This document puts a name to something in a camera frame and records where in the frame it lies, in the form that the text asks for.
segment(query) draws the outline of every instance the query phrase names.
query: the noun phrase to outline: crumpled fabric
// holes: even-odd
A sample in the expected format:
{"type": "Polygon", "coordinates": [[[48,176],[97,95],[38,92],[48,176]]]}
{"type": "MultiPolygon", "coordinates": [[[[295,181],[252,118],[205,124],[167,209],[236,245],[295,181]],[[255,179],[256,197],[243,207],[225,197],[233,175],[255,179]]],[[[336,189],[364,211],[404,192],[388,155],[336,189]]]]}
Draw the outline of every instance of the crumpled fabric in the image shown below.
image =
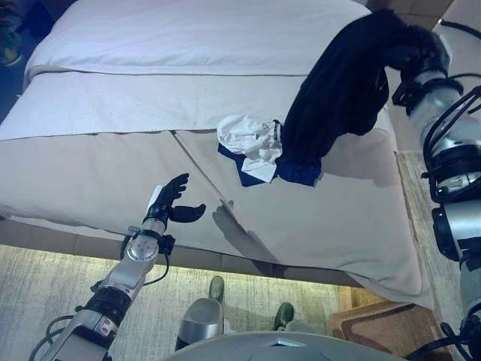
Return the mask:
{"type": "Polygon", "coordinates": [[[282,153],[280,123],[248,114],[225,117],[217,126],[219,143],[234,154],[246,156],[242,171],[264,182],[276,174],[276,159],[282,153]]]}

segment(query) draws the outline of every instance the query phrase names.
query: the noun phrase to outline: blue cloth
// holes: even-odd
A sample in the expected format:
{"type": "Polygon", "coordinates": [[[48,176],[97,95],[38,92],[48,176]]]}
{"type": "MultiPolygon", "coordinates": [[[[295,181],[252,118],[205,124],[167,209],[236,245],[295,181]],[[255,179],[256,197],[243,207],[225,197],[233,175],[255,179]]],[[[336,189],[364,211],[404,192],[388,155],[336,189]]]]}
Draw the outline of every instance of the blue cloth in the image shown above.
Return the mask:
{"type": "Polygon", "coordinates": [[[276,164],[276,175],[279,175],[279,177],[288,182],[314,187],[317,178],[321,175],[320,160],[307,164],[299,164],[282,155],[276,159],[276,164]]]}
{"type": "Polygon", "coordinates": [[[246,159],[246,156],[244,156],[243,154],[234,154],[221,144],[219,144],[219,148],[217,151],[223,156],[227,156],[228,158],[235,161],[237,172],[239,173],[240,184],[242,184],[244,187],[250,187],[255,186],[256,184],[265,183],[263,180],[253,177],[252,175],[248,175],[241,170],[242,164],[244,163],[244,159],[246,159]]]}
{"type": "MultiPolygon", "coordinates": [[[[234,154],[221,144],[219,144],[218,152],[235,161],[237,172],[239,173],[240,184],[244,187],[265,183],[263,180],[248,175],[242,171],[242,164],[244,163],[244,159],[246,159],[246,156],[243,154],[234,154]]],[[[276,164],[277,169],[273,179],[279,176],[288,182],[314,187],[317,178],[319,178],[321,174],[321,161],[312,162],[310,164],[298,164],[282,155],[276,159],[276,164]]]]}

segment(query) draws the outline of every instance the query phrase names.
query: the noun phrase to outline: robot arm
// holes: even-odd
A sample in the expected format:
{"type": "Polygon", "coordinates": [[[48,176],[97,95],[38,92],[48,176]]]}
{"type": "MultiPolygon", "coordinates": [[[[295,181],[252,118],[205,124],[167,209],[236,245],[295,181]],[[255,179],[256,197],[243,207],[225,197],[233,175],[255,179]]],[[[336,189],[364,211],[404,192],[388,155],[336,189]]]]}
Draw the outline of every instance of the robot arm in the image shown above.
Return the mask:
{"type": "Polygon", "coordinates": [[[144,285],[147,273],[153,268],[157,253],[168,262],[174,246],[171,236],[163,235],[168,220],[195,222],[205,211],[197,208],[175,207],[172,203],[186,189],[188,174],[182,174],[164,186],[148,207],[141,229],[130,227],[131,239],[122,261],[94,287],[94,296],[81,308],[41,358],[42,361],[102,361],[112,345],[117,330],[130,305],[144,285]]]}
{"type": "Polygon", "coordinates": [[[404,106],[419,134],[433,202],[434,234],[439,251],[460,262],[464,319],[462,343],[481,359],[481,86],[466,95],[457,77],[448,77],[446,45],[434,33],[408,27],[405,41],[386,51],[385,62],[401,71],[393,95],[404,106]]]}

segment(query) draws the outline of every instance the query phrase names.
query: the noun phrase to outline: sneaker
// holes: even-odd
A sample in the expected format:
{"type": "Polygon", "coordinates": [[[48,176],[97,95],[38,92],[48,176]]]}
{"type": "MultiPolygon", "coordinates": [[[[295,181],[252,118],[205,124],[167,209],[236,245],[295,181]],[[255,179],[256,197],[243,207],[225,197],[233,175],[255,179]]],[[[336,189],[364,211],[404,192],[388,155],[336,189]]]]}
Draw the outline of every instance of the sneaker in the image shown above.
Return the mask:
{"type": "Polygon", "coordinates": [[[280,327],[286,328],[287,323],[294,319],[294,306],[288,302],[284,302],[277,310],[276,318],[274,320],[274,331],[280,327]]]}

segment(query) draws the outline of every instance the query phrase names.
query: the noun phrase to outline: white bed sheet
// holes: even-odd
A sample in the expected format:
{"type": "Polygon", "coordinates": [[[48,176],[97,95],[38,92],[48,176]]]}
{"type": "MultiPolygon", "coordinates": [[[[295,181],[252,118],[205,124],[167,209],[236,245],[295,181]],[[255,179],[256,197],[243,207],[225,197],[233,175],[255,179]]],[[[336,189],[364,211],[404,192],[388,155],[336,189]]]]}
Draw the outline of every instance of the white bed sheet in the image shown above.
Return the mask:
{"type": "Polygon", "coordinates": [[[79,0],[35,50],[26,77],[57,68],[307,75],[332,38],[367,14],[350,0],[79,0]]]}
{"type": "MultiPolygon", "coordinates": [[[[0,126],[0,141],[102,132],[215,129],[228,115],[283,122],[305,77],[46,73],[0,126]]],[[[395,135],[386,109],[375,125],[395,135]]]]}

